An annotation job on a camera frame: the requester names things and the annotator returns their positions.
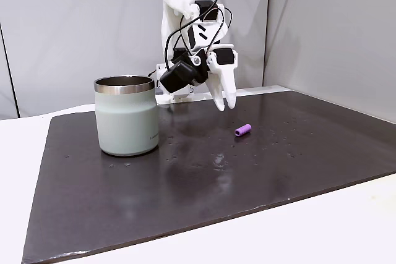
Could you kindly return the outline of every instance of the white wall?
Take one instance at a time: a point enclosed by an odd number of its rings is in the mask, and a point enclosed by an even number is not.
[[[395,0],[285,1],[269,2],[265,85],[396,122]]]
[[[238,88],[262,85],[268,0],[219,0],[233,11]],[[163,62],[162,0],[0,0],[21,116],[93,103],[93,81],[147,75]]]
[[[7,68],[6,55],[0,34],[0,120],[17,117],[14,97]]]

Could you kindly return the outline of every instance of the dark table mat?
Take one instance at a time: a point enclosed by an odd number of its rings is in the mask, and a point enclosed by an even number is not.
[[[22,263],[176,234],[396,171],[396,127],[296,92],[160,106],[160,143],[115,158],[95,113],[54,117]],[[235,128],[249,123],[249,135]]]

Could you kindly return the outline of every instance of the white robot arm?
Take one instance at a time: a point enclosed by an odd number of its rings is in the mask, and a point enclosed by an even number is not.
[[[157,79],[165,93],[206,83],[220,111],[225,108],[222,89],[228,106],[235,107],[238,54],[232,44],[220,43],[228,31],[225,9],[217,0],[163,0],[165,63],[157,65]],[[184,47],[177,48],[180,38]]]

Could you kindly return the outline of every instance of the metal rim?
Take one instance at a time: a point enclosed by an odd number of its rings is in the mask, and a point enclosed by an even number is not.
[[[141,75],[102,77],[93,83],[95,92],[102,94],[133,94],[154,89],[154,80]]]

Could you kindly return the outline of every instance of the purple cylinder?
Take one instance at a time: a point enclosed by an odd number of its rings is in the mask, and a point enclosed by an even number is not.
[[[235,130],[235,136],[240,137],[250,132],[250,130],[252,130],[252,126],[250,126],[249,124],[243,125],[242,127]]]

